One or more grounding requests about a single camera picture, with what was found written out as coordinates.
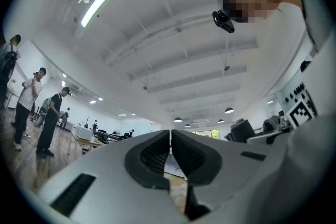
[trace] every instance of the shoe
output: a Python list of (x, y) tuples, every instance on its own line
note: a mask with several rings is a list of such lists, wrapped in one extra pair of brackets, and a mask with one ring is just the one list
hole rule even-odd
[(23, 137), (25, 137), (25, 138), (31, 138), (31, 136), (29, 134), (27, 134), (27, 133), (24, 133)]
[(21, 151), (21, 150), (22, 150), (21, 145), (20, 145), (20, 144), (16, 144), (15, 141), (14, 141), (14, 145), (15, 145), (15, 147), (16, 147), (16, 149), (17, 149), (18, 151)]
[(46, 159), (47, 158), (47, 155), (44, 154), (44, 152), (39, 152), (39, 151), (36, 151), (36, 157), (37, 158), (41, 158), (41, 159)]
[(54, 153), (52, 153), (50, 150), (44, 150), (44, 154), (50, 157), (54, 157)]

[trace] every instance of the black hair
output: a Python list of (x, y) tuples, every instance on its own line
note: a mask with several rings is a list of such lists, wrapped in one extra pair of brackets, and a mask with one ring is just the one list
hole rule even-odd
[(14, 37), (12, 37), (10, 39), (10, 43), (12, 43), (12, 41), (16, 41), (17, 44), (19, 44), (21, 42), (21, 36), (20, 35), (15, 35)]
[(305, 69), (307, 68), (307, 64), (311, 63), (311, 61), (303, 61), (300, 69), (301, 69), (301, 73), (305, 71)]
[(41, 67), (41, 68), (40, 68), (40, 71), (42, 71), (42, 72), (44, 73), (44, 75), (47, 74), (47, 69), (45, 69), (44, 67)]
[(64, 88), (62, 89), (62, 91), (65, 91), (65, 92), (67, 92), (67, 94), (69, 94), (69, 93), (70, 93), (70, 89), (69, 89), (69, 87), (64, 87)]

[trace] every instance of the black t-shirt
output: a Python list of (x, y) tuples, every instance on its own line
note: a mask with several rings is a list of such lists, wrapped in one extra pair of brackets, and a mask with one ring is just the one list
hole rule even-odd
[[(55, 94), (52, 99), (51, 99), (55, 105), (55, 109), (59, 112), (60, 108), (61, 108), (61, 104), (62, 104), (62, 98), (60, 96), (60, 94)], [(46, 115), (46, 120), (56, 120), (57, 115), (54, 113), (54, 111), (52, 111), (51, 109), (48, 110), (48, 113)]]

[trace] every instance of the floor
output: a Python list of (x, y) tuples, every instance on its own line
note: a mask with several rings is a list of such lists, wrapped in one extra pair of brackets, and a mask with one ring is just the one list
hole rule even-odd
[(37, 193), (41, 186), (54, 174), (82, 156), (82, 148), (75, 142), (71, 142), (70, 154), (67, 154), (71, 134), (67, 130), (56, 127), (54, 138), (51, 142), (50, 151), (55, 154), (54, 158), (36, 158), (36, 145), (42, 132), (42, 128), (35, 128), (34, 123), (27, 121), (27, 133), (31, 138), (22, 139), (22, 151), (16, 150), (14, 142), (15, 128), (11, 126), (14, 110), (8, 110), (0, 124), (0, 147), (2, 156), (13, 174), (13, 178), (21, 187), (25, 187)]

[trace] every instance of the ceiling light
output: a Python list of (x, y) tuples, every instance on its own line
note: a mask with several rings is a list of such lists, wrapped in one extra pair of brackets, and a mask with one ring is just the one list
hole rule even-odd
[(233, 109), (233, 108), (227, 108), (226, 110), (225, 110), (225, 114), (229, 114), (229, 113), (232, 113), (232, 112), (234, 112), (235, 110)]
[(177, 118), (174, 119), (174, 122), (182, 122), (182, 119), (177, 117)]
[(91, 18), (94, 16), (98, 8), (105, 2), (106, 0), (95, 0), (92, 5), (89, 7), (88, 11), (85, 13), (80, 24), (83, 27), (86, 27), (90, 22)]

